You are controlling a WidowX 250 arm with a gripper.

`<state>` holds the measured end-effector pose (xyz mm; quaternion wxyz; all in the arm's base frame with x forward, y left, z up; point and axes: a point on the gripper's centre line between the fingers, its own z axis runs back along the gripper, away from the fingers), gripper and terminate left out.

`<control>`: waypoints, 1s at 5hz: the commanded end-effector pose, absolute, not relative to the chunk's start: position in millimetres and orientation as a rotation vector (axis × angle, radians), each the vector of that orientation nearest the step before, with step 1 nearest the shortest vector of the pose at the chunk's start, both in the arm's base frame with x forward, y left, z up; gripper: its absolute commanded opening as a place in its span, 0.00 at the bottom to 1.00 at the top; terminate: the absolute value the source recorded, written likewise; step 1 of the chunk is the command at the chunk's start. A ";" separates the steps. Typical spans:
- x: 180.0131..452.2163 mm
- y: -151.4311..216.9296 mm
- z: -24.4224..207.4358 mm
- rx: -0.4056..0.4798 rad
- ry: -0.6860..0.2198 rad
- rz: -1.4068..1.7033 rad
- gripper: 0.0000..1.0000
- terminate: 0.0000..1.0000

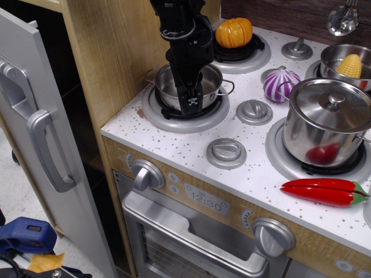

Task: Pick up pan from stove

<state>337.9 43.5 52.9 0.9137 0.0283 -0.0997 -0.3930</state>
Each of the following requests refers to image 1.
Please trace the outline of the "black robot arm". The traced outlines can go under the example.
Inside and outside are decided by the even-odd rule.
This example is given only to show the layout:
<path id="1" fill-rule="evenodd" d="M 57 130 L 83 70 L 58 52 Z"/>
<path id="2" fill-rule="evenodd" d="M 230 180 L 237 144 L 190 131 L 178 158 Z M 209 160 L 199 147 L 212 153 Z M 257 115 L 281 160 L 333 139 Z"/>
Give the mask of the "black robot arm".
<path id="1" fill-rule="evenodd" d="M 203 110 L 201 70 L 214 58 L 213 29 L 202 15 L 205 1 L 151 1 L 160 19 L 159 32 L 169 42 L 170 64 L 180 110 L 184 116 Z"/>

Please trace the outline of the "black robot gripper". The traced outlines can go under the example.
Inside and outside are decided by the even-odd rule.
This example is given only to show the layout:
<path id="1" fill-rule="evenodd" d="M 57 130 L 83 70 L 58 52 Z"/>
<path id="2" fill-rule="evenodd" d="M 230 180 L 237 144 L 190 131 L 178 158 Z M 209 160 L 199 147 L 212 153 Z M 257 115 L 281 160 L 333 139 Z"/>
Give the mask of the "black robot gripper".
<path id="1" fill-rule="evenodd" d="M 213 29 L 207 17 L 195 20 L 194 32 L 170 41 L 166 52 L 181 114 L 190 116 L 203 109 L 203 90 L 198 82 L 200 71 L 213 61 Z M 188 90 L 185 86 L 195 86 Z"/>

